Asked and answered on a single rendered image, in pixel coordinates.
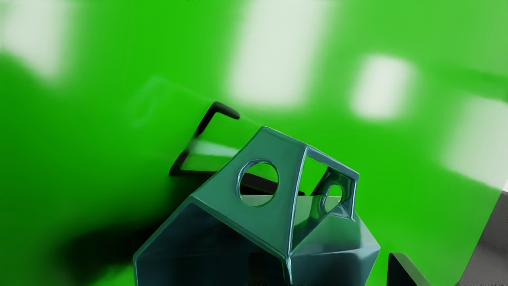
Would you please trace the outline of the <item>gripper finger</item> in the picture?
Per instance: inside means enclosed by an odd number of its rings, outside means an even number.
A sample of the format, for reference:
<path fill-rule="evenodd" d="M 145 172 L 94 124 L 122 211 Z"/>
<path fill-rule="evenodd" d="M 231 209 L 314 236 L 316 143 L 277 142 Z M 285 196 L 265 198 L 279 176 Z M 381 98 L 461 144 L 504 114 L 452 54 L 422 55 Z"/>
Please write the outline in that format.
<path fill-rule="evenodd" d="M 388 258 L 387 286 L 432 286 L 408 255 L 392 252 Z"/>

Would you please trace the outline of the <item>teal faceted mug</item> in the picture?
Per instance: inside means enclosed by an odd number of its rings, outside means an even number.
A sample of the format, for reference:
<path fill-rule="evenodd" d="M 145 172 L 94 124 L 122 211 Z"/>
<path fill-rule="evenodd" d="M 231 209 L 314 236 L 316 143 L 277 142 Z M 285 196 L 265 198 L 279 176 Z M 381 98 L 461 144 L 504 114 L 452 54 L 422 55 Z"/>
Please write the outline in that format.
<path fill-rule="evenodd" d="M 262 127 L 135 253 L 135 286 L 366 286 L 380 246 L 358 179 Z"/>

